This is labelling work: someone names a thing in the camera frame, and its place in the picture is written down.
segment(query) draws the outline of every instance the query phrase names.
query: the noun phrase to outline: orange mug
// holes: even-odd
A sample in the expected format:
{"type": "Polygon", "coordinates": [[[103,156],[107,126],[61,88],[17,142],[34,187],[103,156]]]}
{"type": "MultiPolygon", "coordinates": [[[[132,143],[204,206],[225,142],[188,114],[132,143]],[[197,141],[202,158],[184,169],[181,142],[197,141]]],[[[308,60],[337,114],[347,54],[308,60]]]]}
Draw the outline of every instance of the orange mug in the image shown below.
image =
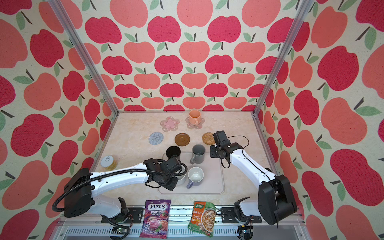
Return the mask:
{"type": "Polygon", "coordinates": [[[189,123],[197,126],[201,122],[201,113],[199,110],[189,112],[189,123]]]}

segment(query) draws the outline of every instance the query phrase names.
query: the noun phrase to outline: blue woven coaster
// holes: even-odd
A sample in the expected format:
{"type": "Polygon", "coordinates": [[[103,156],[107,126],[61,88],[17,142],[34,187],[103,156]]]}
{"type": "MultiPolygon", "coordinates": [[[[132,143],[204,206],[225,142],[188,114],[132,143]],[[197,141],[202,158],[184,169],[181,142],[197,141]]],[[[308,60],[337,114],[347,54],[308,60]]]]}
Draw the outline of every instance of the blue woven coaster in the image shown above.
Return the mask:
{"type": "Polygon", "coordinates": [[[152,145],[160,144],[164,139],[164,136],[160,132],[154,132],[149,136],[149,143],[152,145]]]}

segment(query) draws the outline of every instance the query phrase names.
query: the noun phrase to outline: white can lid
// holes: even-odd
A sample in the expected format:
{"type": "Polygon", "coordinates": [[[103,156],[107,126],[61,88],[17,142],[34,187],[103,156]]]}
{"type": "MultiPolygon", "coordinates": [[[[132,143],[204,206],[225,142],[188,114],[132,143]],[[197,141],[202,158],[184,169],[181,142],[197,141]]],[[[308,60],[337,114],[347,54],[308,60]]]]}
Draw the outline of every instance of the white can lid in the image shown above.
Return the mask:
{"type": "Polygon", "coordinates": [[[113,157],[112,156],[106,156],[101,160],[101,166],[103,167],[109,167],[113,163],[113,157]]]}

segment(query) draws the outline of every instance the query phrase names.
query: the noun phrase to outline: purple candy package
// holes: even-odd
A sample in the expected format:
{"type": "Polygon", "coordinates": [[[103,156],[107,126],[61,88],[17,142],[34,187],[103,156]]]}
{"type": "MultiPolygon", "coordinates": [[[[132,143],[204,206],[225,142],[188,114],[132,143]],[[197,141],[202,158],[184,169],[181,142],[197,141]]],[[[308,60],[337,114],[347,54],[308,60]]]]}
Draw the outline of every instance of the purple candy package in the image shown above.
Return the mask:
{"type": "Polygon", "coordinates": [[[170,200],[145,201],[145,215],[140,237],[167,238],[170,200]]]}

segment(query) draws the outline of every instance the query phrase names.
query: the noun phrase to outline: beige tray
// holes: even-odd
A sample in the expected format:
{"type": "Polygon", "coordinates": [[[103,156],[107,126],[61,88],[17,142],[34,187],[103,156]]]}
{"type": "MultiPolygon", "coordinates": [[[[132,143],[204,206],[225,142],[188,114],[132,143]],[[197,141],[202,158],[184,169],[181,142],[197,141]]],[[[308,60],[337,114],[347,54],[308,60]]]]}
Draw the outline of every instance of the beige tray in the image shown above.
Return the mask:
{"type": "MultiPolygon", "coordinates": [[[[209,157],[209,152],[205,152],[204,162],[201,164],[191,164],[190,159],[192,152],[181,152],[180,161],[187,165],[188,171],[193,167],[199,167],[204,171],[204,178],[199,186],[192,186],[187,189],[189,182],[188,172],[186,173],[187,179],[185,183],[176,185],[173,191],[169,191],[163,187],[159,188],[161,194],[222,194],[224,192],[224,178],[220,159],[209,157]]],[[[163,159],[167,160],[166,154],[163,155],[163,159]]]]}

